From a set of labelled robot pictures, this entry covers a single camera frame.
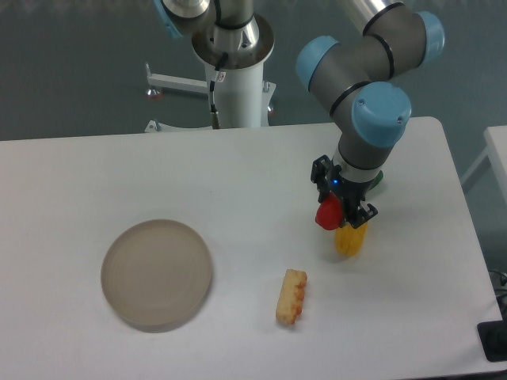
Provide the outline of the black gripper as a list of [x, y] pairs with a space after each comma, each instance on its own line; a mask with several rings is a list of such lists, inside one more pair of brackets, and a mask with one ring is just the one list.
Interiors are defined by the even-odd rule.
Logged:
[[341, 201], [344, 212], [341, 227], [358, 229], [378, 215], [377, 208], [371, 203], [363, 205], [375, 177], [366, 182], [353, 182], [343, 177], [343, 172], [339, 164], [335, 165], [331, 158], [322, 155], [312, 163], [311, 182], [317, 187], [319, 203], [331, 192]]

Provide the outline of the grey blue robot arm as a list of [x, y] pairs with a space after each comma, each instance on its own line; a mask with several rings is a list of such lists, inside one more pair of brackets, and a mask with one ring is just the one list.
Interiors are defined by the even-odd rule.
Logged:
[[[332, 157], [313, 162], [318, 189], [316, 222], [325, 230], [359, 228], [377, 210], [365, 200], [402, 137], [411, 116], [408, 96], [391, 79], [440, 55], [444, 29], [432, 13], [401, 1], [344, 1], [361, 32], [344, 46], [331, 36], [310, 41], [295, 70], [305, 89], [341, 132]], [[260, 127], [267, 114], [263, 66], [274, 33], [251, 1], [157, 1], [155, 9], [174, 36], [188, 34], [204, 64], [204, 92], [215, 129]]]

